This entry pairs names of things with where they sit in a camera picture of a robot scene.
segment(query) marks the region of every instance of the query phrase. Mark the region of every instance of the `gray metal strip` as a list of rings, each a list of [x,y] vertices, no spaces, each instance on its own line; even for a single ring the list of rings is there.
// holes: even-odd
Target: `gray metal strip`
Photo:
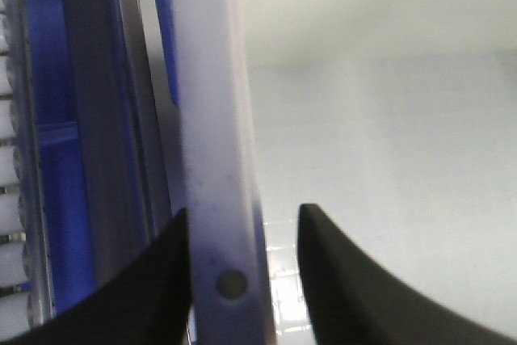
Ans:
[[[6,0],[10,22],[9,60],[13,73],[13,101],[18,112],[19,160],[22,163],[20,194],[23,197],[21,217],[25,219],[27,256],[29,259],[31,324],[38,326],[55,315],[53,282],[48,252],[44,196],[40,176],[40,157],[36,140],[35,110],[32,96],[32,70],[28,48],[24,0]]]

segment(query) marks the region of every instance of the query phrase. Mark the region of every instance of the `white wall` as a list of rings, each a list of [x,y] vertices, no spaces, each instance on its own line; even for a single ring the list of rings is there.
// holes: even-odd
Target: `white wall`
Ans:
[[[517,0],[241,0],[251,65],[517,47]]]
[[[281,344],[312,343],[296,212],[319,203],[447,307],[517,337],[517,55],[250,72]]]

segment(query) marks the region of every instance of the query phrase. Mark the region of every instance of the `tiled surface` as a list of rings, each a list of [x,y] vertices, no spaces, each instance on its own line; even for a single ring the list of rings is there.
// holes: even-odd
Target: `tiled surface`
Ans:
[[[416,289],[517,336],[512,68],[500,53],[251,70],[280,345],[313,343],[295,257],[304,202]]]

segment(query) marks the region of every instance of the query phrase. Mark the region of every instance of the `blue panel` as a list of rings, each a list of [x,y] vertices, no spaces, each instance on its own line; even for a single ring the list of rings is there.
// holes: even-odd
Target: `blue panel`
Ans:
[[[158,10],[158,21],[162,33],[163,54],[169,78],[170,95],[173,101],[178,104],[178,91],[176,87],[176,67],[174,59],[174,30],[172,28],[171,0],[156,0]]]
[[[56,309],[95,290],[77,114],[61,0],[27,0],[33,96]]]

